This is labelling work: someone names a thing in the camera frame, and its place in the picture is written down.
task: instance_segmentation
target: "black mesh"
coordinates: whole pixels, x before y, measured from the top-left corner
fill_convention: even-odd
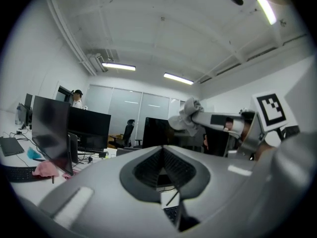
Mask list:
[[[166,170],[176,188],[181,188],[196,174],[194,166],[166,149],[162,149],[138,164],[133,173],[140,182],[156,188],[162,168]]]

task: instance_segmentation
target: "white table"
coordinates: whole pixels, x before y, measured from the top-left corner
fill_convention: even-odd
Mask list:
[[[8,137],[7,134],[10,134],[10,132],[16,133],[17,130],[19,130],[20,126],[16,125],[14,122],[15,114],[9,113],[5,111],[0,111],[0,136]],[[27,129],[21,130],[22,133],[26,133],[25,136],[28,139],[32,139],[32,132],[29,130],[27,132]],[[16,135],[16,138],[22,138],[22,135]],[[3,165],[6,166],[12,166],[12,167],[26,167],[25,163],[30,167],[37,166],[40,162],[34,161],[32,159],[29,159],[27,156],[27,150],[29,147],[32,147],[36,152],[36,147],[30,142],[30,141],[23,141],[19,140],[19,144],[23,147],[24,153],[20,153],[17,155],[11,155],[11,156],[4,156],[3,152],[0,148],[0,161]],[[105,151],[109,152],[109,158],[116,156],[116,149],[105,149]],[[101,158],[93,158],[93,163],[88,164],[88,162],[85,162],[85,164],[77,164],[74,167],[75,171],[81,171],[84,168],[93,165],[94,163],[101,161],[103,159]],[[33,181],[33,182],[20,182],[20,183],[11,183],[14,191],[24,198],[30,200],[35,205],[39,205],[39,203],[43,200],[43,198],[49,194],[53,189],[58,187],[63,182],[66,182],[67,180],[62,177],[62,175],[65,173],[63,170],[57,167],[59,176],[54,178],[54,184],[52,183],[52,179],[47,180],[41,180],[41,181]]]

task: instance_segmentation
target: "person wearing black cap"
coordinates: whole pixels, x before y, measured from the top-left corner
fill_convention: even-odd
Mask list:
[[[74,92],[74,102],[73,102],[73,107],[78,108],[78,109],[83,109],[83,104],[81,102],[81,97],[83,96],[83,93],[80,90],[76,90]]]

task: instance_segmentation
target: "fluorescent light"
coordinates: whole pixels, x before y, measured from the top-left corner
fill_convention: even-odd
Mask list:
[[[174,76],[174,75],[169,74],[169,73],[165,73],[165,74],[164,74],[164,77],[167,77],[167,78],[170,78],[170,79],[174,79],[174,80],[177,80],[177,81],[179,81],[179,82],[183,82],[183,83],[189,84],[189,85],[194,84],[193,81],[187,80],[187,79],[182,78],[182,77]]]
[[[276,22],[276,17],[274,15],[274,12],[269,5],[267,0],[258,0],[259,4],[261,5],[264,13],[266,14],[266,17],[271,25],[273,25]]]
[[[103,62],[102,65],[103,67],[107,67],[107,68],[135,70],[135,66],[125,65],[125,64]]]

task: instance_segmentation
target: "air conditioner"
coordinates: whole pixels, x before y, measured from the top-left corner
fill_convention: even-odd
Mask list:
[[[103,67],[102,63],[105,62],[101,54],[87,54],[87,58],[97,72],[107,72],[108,69]]]

